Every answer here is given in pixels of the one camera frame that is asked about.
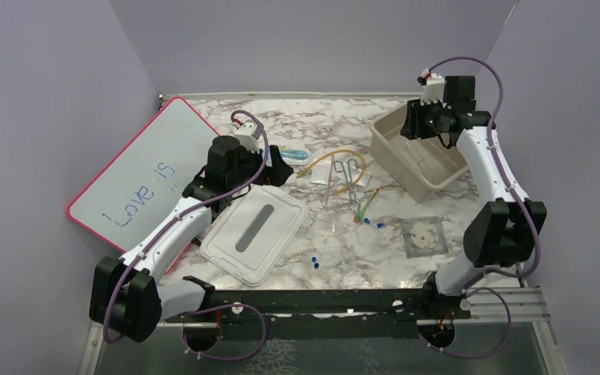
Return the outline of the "beige plastic bin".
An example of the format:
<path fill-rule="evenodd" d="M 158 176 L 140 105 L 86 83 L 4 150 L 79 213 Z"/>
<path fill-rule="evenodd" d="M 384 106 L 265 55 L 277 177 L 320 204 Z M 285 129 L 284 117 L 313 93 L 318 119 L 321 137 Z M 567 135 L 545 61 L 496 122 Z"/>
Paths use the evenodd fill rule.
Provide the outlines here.
<path fill-rule="evenodd" d="M 444 148 L 436 138 L 409 140 L 400 135 L 405 115 L 404 102 L 370 124 L 370 154 L 416 202 L 424 203 L 469 168 L 458 150 Z M 444 172 L 423 175 L 417 166 L 420 157 L 435 158 Z"/>

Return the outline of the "tan rubber tubing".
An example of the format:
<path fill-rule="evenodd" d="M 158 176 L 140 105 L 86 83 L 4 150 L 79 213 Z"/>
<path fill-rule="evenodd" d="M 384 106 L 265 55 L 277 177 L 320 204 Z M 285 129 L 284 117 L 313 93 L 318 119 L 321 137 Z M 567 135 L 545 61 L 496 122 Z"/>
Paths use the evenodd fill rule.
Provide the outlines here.
<path fill-rule="evenodd" d="M 342 149 L 337 149 L 334 150 L 332 152 L 328 152 L 325 155 L 320 156 L 319 158 L 315 159 L 313 162 L 311 162 L 308 166 L 305 167 L 305 169 L 301 170 L 300 172 L 296 173 L 296 177 L 297 178 L 301 178 L 304 175 L 306 175 L 317 163 L 319 163 L 320 161 L 324 160 L 324 159 L 329 159 L 331 158 L 333 155 L 337 155 L 337 154 L 341 154 L 341 153 L 346 153 L 349 155 L 353 155 L 355 156 L 359 162 L 360 162 L 360 167 L 362 170 L 366 170 L 368 167 L 368 164 L 366 162 L 366 160 L 363 158 L 363 156 L 355 151 L 355 150 L 351 150 L 351 149 L 346 149 L 346 148 L 342 148 Z"/>

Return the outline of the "green stirring stick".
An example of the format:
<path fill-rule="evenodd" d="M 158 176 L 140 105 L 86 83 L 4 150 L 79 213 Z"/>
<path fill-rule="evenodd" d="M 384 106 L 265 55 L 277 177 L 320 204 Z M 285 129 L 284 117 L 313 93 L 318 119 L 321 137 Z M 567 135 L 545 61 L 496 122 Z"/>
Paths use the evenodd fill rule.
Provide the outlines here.
<path fill-rule="evenodd" d="M 374 200 L 374 198 L 378 195 L 379 191 L 380 191 L 380 189 L 377 188 L 367 197 L 366 202 L 364 203 L 362 208 L 358 211 L 358 213 L 354 217 L 354 221 L 356 223 L 362 222 L 364 220 L 365 215 L 366 215 L 366 210 L 369 208 L 369 206 L 370 206 L 371 202 Z"/>

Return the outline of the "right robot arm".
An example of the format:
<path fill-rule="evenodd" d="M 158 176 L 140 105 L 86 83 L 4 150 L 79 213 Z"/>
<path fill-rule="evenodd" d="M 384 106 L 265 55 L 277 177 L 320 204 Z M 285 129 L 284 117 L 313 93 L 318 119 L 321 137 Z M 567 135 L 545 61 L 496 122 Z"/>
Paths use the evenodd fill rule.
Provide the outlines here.
<path fill-rule="evenodd" d="M 474 179 L 483 206 L 462 238 L 462 252 L 423 285 L 421 311 L 438 318 L 459 305 L 466 289 L 489 273 L 530 260 L 524 276 L 541 258 L 539 234 L 547 217 L 543 202 L 532 200 L 503 155 L 495 115 L 476 108 L 473 76 L 420 74 L 421 98 L 409 101 L 400 134 L 409 140 L 437 138 L 457 148 Z"/>

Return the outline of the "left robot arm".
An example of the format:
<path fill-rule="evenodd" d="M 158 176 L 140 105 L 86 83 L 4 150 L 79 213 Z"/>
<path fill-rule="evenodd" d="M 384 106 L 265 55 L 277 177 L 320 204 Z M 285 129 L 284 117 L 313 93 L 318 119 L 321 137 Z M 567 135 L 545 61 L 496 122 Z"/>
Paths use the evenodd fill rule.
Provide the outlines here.
<path fill-rule="evenodd" d="M 254 185 L 281 187 L 292 173 L 276 145 L 249 149 L 234 136 L 215 137 L 206 164 L 157 228 L 118 259 L 106 256 L 96 265 L 88 315 L 103 326 L 104 339 L 113 343 L 114 330 L 120 338 L 142 342 L 158 322 L 181 313 L 208 319 L 212 286 L 184 277 L 161 287 L 163 274 L 233 200 Z"/>

